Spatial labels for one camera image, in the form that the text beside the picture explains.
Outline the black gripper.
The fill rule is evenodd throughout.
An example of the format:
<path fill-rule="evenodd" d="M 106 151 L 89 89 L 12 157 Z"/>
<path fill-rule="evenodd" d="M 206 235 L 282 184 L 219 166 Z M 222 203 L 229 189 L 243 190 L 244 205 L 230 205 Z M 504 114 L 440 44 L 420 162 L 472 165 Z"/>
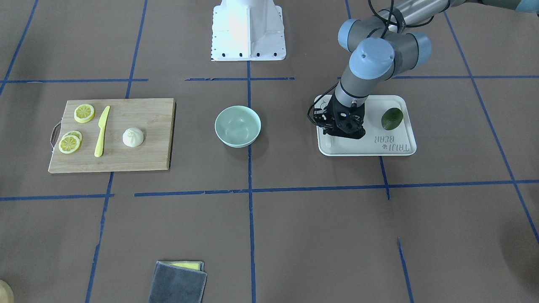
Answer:
<path fill-rule="evenodd" d="M 314 125 L 322 134 L 341 138 L 360 139 L 366 134 L 363 126 L 365 105 L 344 106 L 335 96 L 324 102 L 320 96 L 314 104 Z"/>

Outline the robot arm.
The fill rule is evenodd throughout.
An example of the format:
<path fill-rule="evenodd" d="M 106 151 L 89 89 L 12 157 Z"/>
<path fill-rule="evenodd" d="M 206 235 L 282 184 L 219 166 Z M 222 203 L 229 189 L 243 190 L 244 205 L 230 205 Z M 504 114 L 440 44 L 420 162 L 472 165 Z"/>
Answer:
<path fill-rule="evenodd" d="M 308 119 L 324 136 L 361 139 L 366 134 L 365 102 L 381 81 L 415 69 L 432 53 L 429 37 L 406 29 L 427 25 L 434 16 L 462 5 L 462 0 L 391 1 L 372 9 L 365 20 L 349 19 L 338 33 L 339 44 L 350 52 L 349 63 L 329 92 L 325 107 L 311 105 Z"/>

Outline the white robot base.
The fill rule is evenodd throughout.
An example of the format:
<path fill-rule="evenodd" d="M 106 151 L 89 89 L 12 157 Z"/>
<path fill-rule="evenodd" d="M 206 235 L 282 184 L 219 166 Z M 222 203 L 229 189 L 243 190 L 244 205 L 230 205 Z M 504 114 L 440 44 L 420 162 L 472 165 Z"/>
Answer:
<path fill-rule="evenodd" d="M 212 61 L 286 58 L 283 11 L 273 0 L 222 0 L 212 17 Z"/>

